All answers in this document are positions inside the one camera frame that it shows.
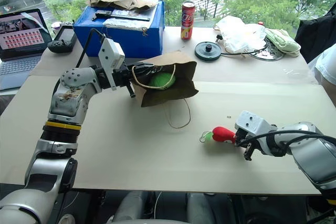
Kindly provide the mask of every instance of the blue box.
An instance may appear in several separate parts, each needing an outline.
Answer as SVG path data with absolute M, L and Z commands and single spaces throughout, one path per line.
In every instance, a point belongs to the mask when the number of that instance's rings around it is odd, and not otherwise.
M 105 33 L 109 38 L 119 43 L 126 58 L 152 58 L 162 54 L 164 30 L 164 3 L 159 1 L 154 20 L 144 36 L 142 31 L 120 28 L 107 28 L 103 25 L 106 19 L 92 17 L 97 10 L 113 10 L 113 8 L 94 8 L 87 6 L 78 20 L 73 25 L 77 38 L 84 47 L 90 29 L 95 28 Z M 86 54 L 97 57 L 100 50 L 99 36 L 93 33 Z

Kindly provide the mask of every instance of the plastic bag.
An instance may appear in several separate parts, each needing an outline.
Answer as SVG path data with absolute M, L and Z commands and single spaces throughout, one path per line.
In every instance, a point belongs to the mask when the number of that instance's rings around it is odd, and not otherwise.
M 224 48 L 229 53 L 251 52 L 266 45 L 266 32 L 262 25 L 245 24 L 240 18 L 226 16 L 216 26 L 223 37 Z

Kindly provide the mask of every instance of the green ball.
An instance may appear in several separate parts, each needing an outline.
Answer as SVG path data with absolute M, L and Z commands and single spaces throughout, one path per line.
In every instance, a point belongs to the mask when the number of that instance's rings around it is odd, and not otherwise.
M 212 133 L 212 132 L 206 133 L 205 134 L 205 141 L 207 142 L 207 141 L 213 140 L 213 138 L 212 138 L 213 135 L 214 135 L 214 133 Z
M 150 82 L 149 82 L 149 86 L 152 87 L 162 87 L 164 86 L 167 82 L 169 82 L 170 78 L 171 78 L 172 74 L 171 73 L 156 73 L 155 75 L 153 75 L 153 77 L 151 78 Z M 160 88 L 160 89 L 167 89 L 170 88 L 174 83 L 175 83 L 175 76 L 173 76 L 172 80 L 169 82 L 169 84 L 167 86 L 165 86 L 164 88 Z

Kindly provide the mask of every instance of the person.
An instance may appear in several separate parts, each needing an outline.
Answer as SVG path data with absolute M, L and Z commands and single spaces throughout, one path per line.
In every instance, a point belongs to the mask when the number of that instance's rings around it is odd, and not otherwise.
M 316 56 L 308 66 L 336 106 L 336 44 Z

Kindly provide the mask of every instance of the black cable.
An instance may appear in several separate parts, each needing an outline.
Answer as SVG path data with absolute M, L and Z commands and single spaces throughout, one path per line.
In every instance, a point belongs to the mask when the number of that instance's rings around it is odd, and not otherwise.
M 102 34 L 102 33 L 101 33 L 100 31 L 98 31 L 97 29 L 92 28 L 92 29 L 90 30 L 89 37 L 88 37 L 88 39 L 87 39 L 86 42 L 85 42 L 85 46 L 84 46 L 84 48 L 83 48 L 82 54 L 80 55 L 79 60 L 78 60 L 78 62 L 77 62 L 77 64 L 76 64 L 76 68 L 78 68 L 78 67 L 80 66 L 80 64 L 81 64 L 81 62 L 82 62 L 82 60 L 83 60 L 83 57 L 84 57 L 84 55 L 85 55 L 85 53 L 86 53 L 86 50 L 88 49 L 88 46 L 89 46 L 89 44 L 90 44 L 90 40 L 91 40 L 91 37 L 92 37 L 93 32 L 96 32 L 96 33 L 99 35 L 100 43 L 101 43 L 101 44 L 103 43 L 103 41 L 104 41 L 104 39 L 105 39 L 105 35 L 104 35 L 104 34 Z M 54 90 L 53 90 L 53 93 L 52 93 L 53 95 L 56 93 L 56 90 L 57 90 L 57 88 L 58 88 L 59 83 L 60 83 L 60 79 L 58 79 L 58 81 L 57 81 L 56 84 L 55 84 L 55 87 L 54 87 Z
M 332 137 L 332 136 L 326 136 L 326 135 L 320 135 L 320 134 L 314 134 L 314 135 L 303 135 L 303 136 L 298 136 L 296 138 L 293 138 L 292 140 L 288 141 L 285 146 L 284 146 L 284 149 L 283 151 L 286 153 L 289 146 L 294 143 L 294 142 L 298 142 L 300 140 L 303 140 L 303 139 L 308 139 L 308 138 L 321 138 L 321 139 L 324 139 L 330 143 L 332 143 L 333 145 L 336 146 L 336 138 Z
M 82 60 L 83 60 L 83 57 L 84 57 L 84 55 L 85 55 L 85 53 L 86 53 L 86 50 L 88 49 L 88 46 L 89 46 L 89 44 L 90 44 L 90 40 L 91 40 L 91 37 L 92 37 L 93 32 L 96 32 L 96 33 L 99 35 L 99 37 L 100 37 L 100 43 L 101 43 L 101 44 L 102 44 L 102 42 L 103 42 L 103 40 L 104 40 L 104 38 L 105 38 L 105 35 L 102 34 L 100 31 L 98 31 L 98 30 L 95 29 L 95 28 L 91 28 L 90 33 L 89 33 L 89 37 L 88 37 L 88 39 L 87 39 L 86 42 L 85 42 L 85 46 L 84 46 L 84 48 L 83 48 L 82 54 L 80 55 L 79 60 L 78 60 L 78 62 L 77 62 L 77 64 L 76 64 L 76 68 L 78 68 L 78 67 L 80 66 L 80 64 L 81 64 L 81 62 L 82 62 Z
M 332 212 L 334 212 L 334 208 L 331 208 L 331 209 L 329 209 L 328 211 L 324 212 L 323 214 L 321 214 L 321 215 L 319 215 L 319 216 L 317 216 L 317 217 L 315 217 L 315 218 L 313 218 L 313 219 L 307 221 L 307 224 L 314 224 L 314 223 L 316 223 L 316 222 L 318 222 L 318 221 L 320 221 L 320 220 L 323 220 L 323 219 L 325 219 L 326 217 L 330 216 L 330 214 L 331 214 Z
M 249 54 L 255 54 L 255 53 L 258 53 L 258 52 L 261 52 L 261 51 L 264 51 L 267 47 L 268 47 L 268 42 L 267 40 L 265 40 L 266 42 L 266 45 L 261 48 L 261 49 L 258 49 L 258 50 L 255 50 L 255 51 L 252 51 L 252 52 L 237 52 L 237 53 L 234 53 L 234 54 L 230 54 L 230 53 L 220 53 L 221 55 L 249 55 Z
M 249 144 L 265 136 L 274 136 L 278 134 L 288 134 L 288 133 L 316 134 L 316 132 L 313 132 L 313 131 L 300 131 L 300 130 L 273 131 L 273 132 L 267 132 L 265 134 L 256 135 L 251 138 L 248 138 L 245 141 L 242 141 L 239 144 L 237 144 L 237 146 L 241 146 L 242 144 Z

